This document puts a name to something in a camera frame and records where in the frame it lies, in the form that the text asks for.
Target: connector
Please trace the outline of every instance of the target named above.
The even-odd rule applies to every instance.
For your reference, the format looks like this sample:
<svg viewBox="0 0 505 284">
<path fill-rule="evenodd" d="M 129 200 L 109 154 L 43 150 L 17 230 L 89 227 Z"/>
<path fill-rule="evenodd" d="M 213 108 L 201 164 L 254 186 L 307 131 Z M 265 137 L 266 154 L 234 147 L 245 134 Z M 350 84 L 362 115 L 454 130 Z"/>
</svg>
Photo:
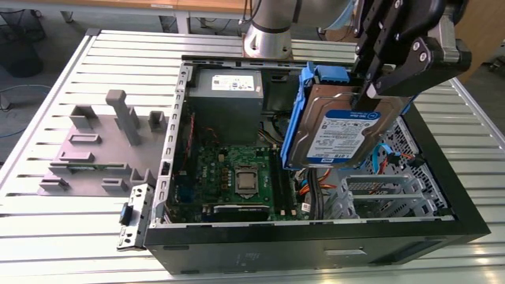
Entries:
<svg viewBox="0 0 505 284">
<path fill-rule="evenodd" d="M 399 165 L 399 157 L 401 154 L 398 152 L 390 152 L 386 156 L 386 160 L 389 164 L 393 164 L 394 166 Z"/>
<path fill-rule="evenodd" d="M 407 160 L 407 165 L 409 165 L 410 167 L 421 167 L 425 163 L 426 163 L 426 160 L 422 158 L 421 155 L 415 155 L 415 156 L 413 156 L 413 157 Z"/>
</svg>

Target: gray 3d printed holder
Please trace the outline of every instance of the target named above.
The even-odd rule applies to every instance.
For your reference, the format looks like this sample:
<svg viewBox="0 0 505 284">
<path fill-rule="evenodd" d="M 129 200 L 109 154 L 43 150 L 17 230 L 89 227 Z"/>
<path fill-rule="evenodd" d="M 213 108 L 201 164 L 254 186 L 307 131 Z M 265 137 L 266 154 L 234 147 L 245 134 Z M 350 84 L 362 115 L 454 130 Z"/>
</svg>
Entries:
<svg viewBox="0 0 505 284">
<path fill-rule="evenodd" d="M 107 92 L 115 115 L 95 115 L 89 105 L 74 107 L 73 126 L 38 195 L 129 196 L 133 186 L 155 184 L 166 118 L 161 111 L 137 117 L 125 98 L 122 90 Z"/>
</svg>

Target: ram slot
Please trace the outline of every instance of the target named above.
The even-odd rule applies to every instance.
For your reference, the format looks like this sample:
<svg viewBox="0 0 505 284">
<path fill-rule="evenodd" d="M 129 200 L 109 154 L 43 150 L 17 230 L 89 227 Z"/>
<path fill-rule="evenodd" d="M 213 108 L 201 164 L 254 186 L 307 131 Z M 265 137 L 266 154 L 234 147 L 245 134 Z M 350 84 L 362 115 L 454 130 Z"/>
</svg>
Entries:
<svg viewBox="0 0 505 284">
<path fill-rule="evenodd" d="M 274 213 L 281 215 L 281 212 L 283 211 L 283 191 L 281 188 L 281 182 L 279 182 L 279 172 L 277 170 L 277 156 L 278 152 L 277 150 L 271 149 L 267 152 L 269 154 L 269 163 L 270 163 L 270 181 L 271 181 L 271 193 L 273 193 L 273 209 Z"/>
</svg>

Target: wooden table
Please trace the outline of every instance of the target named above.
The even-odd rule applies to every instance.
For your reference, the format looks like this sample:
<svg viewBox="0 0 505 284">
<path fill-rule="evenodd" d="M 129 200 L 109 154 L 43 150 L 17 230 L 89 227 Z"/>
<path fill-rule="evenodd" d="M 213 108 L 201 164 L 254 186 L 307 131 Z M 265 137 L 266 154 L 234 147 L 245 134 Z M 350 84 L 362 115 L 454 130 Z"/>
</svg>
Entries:
<svg viewBox="0 0 505 284">
<path fill-rule="evenodd" d="M 171 16 L 178 33 L 187 34 L 189 18 L 241 19 L 245 0 L 0 0 L 1 8 L 57 9 L 66 22 L 69 11 Z"/>
</svg>

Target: hard drive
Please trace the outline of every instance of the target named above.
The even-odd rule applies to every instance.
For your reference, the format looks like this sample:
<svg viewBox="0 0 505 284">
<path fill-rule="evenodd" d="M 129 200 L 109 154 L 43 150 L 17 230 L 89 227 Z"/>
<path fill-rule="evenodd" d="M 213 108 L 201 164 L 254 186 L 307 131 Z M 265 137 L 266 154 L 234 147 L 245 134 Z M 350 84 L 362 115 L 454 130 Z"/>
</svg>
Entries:
<svg viewBox="0 0 505 284">
<path fill-rule="evenodd" d="M 359 167 L 409 103 L 409 98 L 387 97 L 381 99 L 373 112 L 353 111 L 354 94 L 353 87 L 346 84 L 346 75 L 341 67 L 317 66 L 313 76 L 318 83 L 309 88 L 307 79 L 301 76 L 302 90 L 282 145 L 283 167 L 287 169 Z"/>
</svg>

